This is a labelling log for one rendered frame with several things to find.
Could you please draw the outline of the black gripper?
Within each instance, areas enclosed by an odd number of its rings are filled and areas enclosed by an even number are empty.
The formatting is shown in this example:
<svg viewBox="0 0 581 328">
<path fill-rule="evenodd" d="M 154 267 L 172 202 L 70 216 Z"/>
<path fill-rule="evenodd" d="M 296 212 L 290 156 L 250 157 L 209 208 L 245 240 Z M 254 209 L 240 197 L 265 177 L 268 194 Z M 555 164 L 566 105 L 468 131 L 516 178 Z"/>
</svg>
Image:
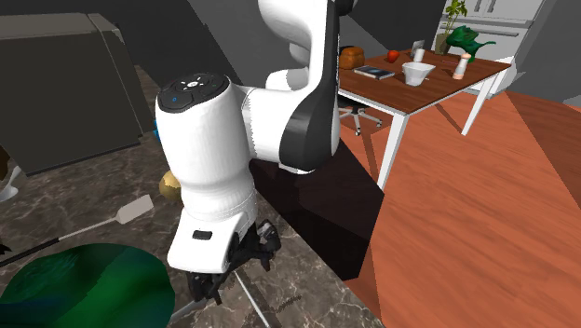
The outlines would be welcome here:
<svg viewBox="0 0 581 328">
<path fill-rule="evenodd" d="M 265 243 L 260 243 L 260 239 L 264 239 Z M 264 220 L 258 226 L 252 224 L 243 239 L 239 239 L 237 233 L 232 236 L 227 253 L 227 271 L 236 270 L 250 259 L 258 259 L 263 269 L 268 272 L 270 261 L 280 248 L 278 231 L 270 221 Z M 196 302 L 213 299 L 220 305 L 223 301 L 219 288 L 224 282 L 223 278 L 224 274 L 188 272 L 187 282 L 191 296 Z"/>
</svg>

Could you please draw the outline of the silver metal utensil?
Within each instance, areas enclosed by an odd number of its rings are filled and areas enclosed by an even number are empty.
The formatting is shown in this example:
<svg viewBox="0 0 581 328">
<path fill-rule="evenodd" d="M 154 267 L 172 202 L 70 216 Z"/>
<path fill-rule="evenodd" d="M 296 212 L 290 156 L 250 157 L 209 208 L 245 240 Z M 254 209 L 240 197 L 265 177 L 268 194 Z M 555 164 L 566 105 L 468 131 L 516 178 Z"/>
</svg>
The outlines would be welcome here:
<svg viewBox="0 0 581 328">
<path fill-rule="evenodd" d="M 246 284 L 244 283 L 243 279 L 240 278 L 238 271 L 236 270 L 234 272 L 234 274 L 236 275 L 236 279 L 237 279 L 239 285 L 241 286 L 242 290 L 244 291 L 244 293 L 246 294 L 246 296 L 250 300 L 252 307 L 256 311 L 257 315 L 259 316 L 259 318 L 261 319 L 261 321 L 263 322 L 265 327 L 266 328 L 273 328 L 273 326 L 268 322 L 268 320 L 264 316 L 263 312 L 261 311 L 261 309 L 258 306 L 255 299 L 251 295 L 251 293 L 250 293 L 249 289 L 247 288 Z M 186 316 L 188 313 L 193 312 L 194 310 L 203 309 L 207 303 L 208 303 L 207 299 L 203 299 L 200 301 L 191 301 L 190 303 L 188 303 L 184 307 L 182 307 L 182 308 L 178 309 L 176 312 L 174 312 L 169 319 L 169 323 L 174 323 L 174 322 L 178 321 L 179 319 Z"/>
</svg>

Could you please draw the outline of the gold ball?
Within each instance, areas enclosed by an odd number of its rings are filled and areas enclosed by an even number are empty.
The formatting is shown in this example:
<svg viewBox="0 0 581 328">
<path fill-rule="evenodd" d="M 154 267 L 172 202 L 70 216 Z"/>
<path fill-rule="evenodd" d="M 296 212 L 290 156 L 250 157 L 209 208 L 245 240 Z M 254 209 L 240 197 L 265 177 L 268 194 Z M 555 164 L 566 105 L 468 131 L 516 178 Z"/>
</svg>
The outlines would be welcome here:
<svg viewBox="0 0 581 328">
<path fill-rule="evenodd" d="M 181 201 L 181 185 L 171 171 L 167 171 L 158 184 L 159 192 L 166 199 Z"/>
</svg>

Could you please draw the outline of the dark robot stand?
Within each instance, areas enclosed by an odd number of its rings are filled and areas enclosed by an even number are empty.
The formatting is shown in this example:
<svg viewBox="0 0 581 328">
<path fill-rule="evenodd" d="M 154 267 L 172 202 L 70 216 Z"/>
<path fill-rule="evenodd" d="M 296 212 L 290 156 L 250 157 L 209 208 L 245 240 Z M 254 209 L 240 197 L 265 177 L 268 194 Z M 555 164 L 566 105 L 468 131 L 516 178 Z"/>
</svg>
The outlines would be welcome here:
<svg viewBox="0 0 581 328">
<path fill-rule="evenodd" d="M 344 143 L 308 174 L 259 159 L 250 171 L 258 192 L 341 280 L 359 276 L 384 193 Z"/>
</svg>

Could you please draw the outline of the green bowl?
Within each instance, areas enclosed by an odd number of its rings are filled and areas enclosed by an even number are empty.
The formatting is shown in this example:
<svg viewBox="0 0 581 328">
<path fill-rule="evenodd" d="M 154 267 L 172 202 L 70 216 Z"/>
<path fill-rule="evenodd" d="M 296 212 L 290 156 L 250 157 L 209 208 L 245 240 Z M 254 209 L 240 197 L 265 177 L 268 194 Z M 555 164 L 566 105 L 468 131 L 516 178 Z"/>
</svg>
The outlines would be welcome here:
<svg viewBox="0 0 581 328">
<path fill-rule="evenodd" d="M 0 294 L 0 328 L 166 328 L 174 307 L 156 256 L 91 243 L 23 266 Z"/>
</svg>

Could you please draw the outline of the white office chair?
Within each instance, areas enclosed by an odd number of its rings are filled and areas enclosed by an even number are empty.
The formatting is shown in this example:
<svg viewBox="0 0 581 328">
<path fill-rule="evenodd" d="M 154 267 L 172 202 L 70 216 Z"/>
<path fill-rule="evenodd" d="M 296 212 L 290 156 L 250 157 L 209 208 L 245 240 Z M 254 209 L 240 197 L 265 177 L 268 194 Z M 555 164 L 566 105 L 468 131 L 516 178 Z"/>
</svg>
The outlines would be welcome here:
<svg viewBox="0 0 581 328">
<path fill-rule="evenodd" d="M 365 112 L 365 109 L 367 108 L 366 104 L 357 102 L 353 99 L 347 98 L 345 96 L 342 95 L 338 95 L 337 96 L 337 106 L 338 106 L 338 110 L 340 112 L 339 118 L 340 119 L 344 119 L 346 117 L 351 116 L 355 122 L 355 135 L 356 136 L 360 136 L 361 135 L 361 126 L 360 126 L 360 122 L 359 119 L 361 117 L 369 119 L 370 121 L 373 121 L 376 123 L 376 127 L 377 128 L 381 128 L 383 125 L 383 121 L 377 117 L 374 116 L 370 116 Z"/>
</svg>

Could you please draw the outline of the dark book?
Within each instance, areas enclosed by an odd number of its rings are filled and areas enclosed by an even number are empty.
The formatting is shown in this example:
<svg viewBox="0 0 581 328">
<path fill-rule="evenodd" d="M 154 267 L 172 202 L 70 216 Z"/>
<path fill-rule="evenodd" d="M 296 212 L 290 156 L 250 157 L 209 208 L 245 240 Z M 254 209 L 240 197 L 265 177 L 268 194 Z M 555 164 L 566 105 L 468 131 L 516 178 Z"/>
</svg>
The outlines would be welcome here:
<svg viewBox="0 0 581 328">
<path fill-rule="evenodd" d="M 376 80 L 382 80 L 388 77 L 393 76 L 395 73 L 391 71 L 387 71 L 384 69 L 380 69 L 374 66 L 364 65 L 353 69 L 353 72 L 358 75 L 364 75 L 370 78 L 374 78 Z"/>
</svg>

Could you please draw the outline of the brown bread loaf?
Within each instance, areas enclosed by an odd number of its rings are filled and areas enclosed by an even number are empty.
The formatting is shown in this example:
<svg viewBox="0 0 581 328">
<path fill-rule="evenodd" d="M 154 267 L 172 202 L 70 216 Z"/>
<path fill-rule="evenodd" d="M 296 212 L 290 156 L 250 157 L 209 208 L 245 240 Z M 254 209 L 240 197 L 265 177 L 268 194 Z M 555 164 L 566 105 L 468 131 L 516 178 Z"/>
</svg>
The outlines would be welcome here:
<svg viewBox="0 0 581 328">
<path fill-rule="evenodd" d="M 339 68 L 351 70 L 365 63 L 364 50 L 355 46 L 344 46 L 339 49 Z"/>
</svg>

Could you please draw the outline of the white curved object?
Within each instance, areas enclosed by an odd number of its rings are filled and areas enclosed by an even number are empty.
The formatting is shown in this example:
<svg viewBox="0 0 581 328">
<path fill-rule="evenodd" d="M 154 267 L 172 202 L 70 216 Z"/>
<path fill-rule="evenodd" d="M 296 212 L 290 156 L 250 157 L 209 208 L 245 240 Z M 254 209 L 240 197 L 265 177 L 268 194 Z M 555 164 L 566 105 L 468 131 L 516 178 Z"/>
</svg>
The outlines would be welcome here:
<svg viewBox="0 0 581 328">
<path fill-rule="evenodd" d="M 19 189 L 13 185 L 13 182 L 20 175 L 20 173 L 21 168 L 19 166 L 16 166 L 14 170 L 11 172 L 9 180 L 7 181 L 7 184 L 5 185 L 4 189 L 0 191 L 0 202 L 9 200 L 10 198 L 13 198 L 18 194 Z"/>
</svg>

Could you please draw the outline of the brown table with white legs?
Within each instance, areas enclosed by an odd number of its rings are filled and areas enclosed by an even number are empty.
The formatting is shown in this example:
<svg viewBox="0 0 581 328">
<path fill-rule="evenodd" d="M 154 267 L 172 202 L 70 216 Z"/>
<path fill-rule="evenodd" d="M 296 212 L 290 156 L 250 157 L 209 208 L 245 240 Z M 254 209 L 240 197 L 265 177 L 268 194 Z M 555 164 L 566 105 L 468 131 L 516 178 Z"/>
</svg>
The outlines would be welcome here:
<svg viewBox="0 0 581 328">
<path fill-rule="evenodd" d="M 385 187 L 411 116 L 480 84 L 480 93 L 461 131 L 462 135 L 467 135 L 480 108 L 489 96 L 493 83 L 501 73 L 511 67 L 509 63 L 476 59 L 467 66 L 464 77 L 456 80 L 453 78 L 453 71 L 460 57 L 436 55 L 429 50 L 424 54 L 423 62 L 432 64 L 434 69 L 420 86 L 411 87 L 405 84 L 402 68 L 402 65 L 409 60 L 410 53 L 409 50 L 402 51 L 393 63 L 388 62 L 385 55 L 367 59 L 366 64 L 395 73 L 394 76 L 383 80 L 358 75 L 350 70 L 339 71 L 341 95 L 393 117 L 377 179 L 380 188 Z"/>
</svg>

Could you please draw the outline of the white bowl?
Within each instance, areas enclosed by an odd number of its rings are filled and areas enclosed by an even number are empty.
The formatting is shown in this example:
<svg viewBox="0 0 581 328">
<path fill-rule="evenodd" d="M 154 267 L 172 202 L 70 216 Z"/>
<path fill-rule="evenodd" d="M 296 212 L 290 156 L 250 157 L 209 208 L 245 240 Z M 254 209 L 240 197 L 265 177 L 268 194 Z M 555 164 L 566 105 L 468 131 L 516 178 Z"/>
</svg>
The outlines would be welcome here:
<svg viewBox="0 0 581 328">
<path fill-rule="evenodd" d="M 402 65 L 405 84 L 412 87 L 420 86 L 427 75 L 436 68 L 435 65 L 423 62 L 406 62 Z"/>
</svg>

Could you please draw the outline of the white shaker with pink base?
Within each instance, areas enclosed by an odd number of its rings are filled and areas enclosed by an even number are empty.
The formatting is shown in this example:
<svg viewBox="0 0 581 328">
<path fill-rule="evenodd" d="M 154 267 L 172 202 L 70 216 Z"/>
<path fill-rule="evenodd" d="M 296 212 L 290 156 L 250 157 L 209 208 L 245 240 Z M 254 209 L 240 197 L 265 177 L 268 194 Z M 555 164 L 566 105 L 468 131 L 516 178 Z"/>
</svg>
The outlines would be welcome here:
<svg viewBox="0 0 581 328">
<path fill-rule="evenodd" d="M 461 80 L 464 77 L 466 67 L 470 59 L 471 55 L 469 53 L 464 53 L 461 55 L 460 60 L 454 70 L 453 79 Z"/>
</svg>

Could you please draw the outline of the green potted plant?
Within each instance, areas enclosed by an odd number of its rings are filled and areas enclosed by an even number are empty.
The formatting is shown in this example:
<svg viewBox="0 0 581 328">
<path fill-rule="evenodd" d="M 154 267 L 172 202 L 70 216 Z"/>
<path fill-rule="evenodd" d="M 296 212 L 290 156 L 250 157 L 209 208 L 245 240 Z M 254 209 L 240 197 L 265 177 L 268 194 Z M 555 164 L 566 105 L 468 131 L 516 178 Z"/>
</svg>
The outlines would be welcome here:
<svg viewBox="0 0 581 328">
<path fill-rule="evenodd" d="M 438 55 L 444 55 L 449 52 L 450 45 L 447 42 L 448 36 L 453 30 L 453 24 L 459 16 L 467 15 L 466 0 L 451 0 L 445 8 L 446 24 L 444 32 L 436 35 L 434 52 Z"/>
</svg>

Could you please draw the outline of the green dinosaur figure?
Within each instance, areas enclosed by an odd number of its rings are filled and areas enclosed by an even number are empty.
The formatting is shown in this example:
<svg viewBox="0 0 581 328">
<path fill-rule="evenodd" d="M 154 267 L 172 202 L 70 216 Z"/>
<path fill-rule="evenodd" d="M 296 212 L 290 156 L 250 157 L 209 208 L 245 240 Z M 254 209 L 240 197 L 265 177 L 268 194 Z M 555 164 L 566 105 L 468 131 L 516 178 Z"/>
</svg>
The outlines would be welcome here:
<svg viewBox="0 0 581 328">
<path fill-rule="evenodd" d="M 477 51 L 486 45 L 495 45 L 495 41 L 479 43 L 476 38 L 479 33 L 466 27 L 465 25 L 455 28 L 446 38 L 446 44 L 451 47 L 461 48 L 470 55 L 468 62 L 473 62 Z"/>
</svg>

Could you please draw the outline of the white cabinet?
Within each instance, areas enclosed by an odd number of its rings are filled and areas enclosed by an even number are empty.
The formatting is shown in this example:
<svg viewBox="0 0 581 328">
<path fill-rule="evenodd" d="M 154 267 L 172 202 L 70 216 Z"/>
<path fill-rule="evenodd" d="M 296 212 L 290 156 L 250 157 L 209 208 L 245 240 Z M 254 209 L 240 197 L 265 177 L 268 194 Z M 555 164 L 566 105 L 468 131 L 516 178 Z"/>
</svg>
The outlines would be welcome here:
<svg viewBox="0 0 581 328">
<path fill-rule="evenodd" d="M 478 43 L 494 41 L 476 52 L 476 57 L 500 61 L 514 57 L 553 0 L 459 0 L 467 14 L 451 20 L 452 28 L 465 25 L 477 32 Z"/>
</svg>

